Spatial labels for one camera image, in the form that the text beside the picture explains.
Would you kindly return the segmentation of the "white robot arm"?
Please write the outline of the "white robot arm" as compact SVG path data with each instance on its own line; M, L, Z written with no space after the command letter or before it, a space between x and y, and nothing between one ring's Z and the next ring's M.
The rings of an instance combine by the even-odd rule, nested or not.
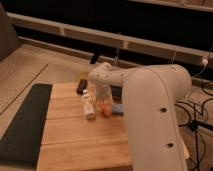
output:
M114 70L104 62L88 79L96 95L110 85L122 88L122 104L133 171L188 171L175 103L192 86L189 72L176 64Z

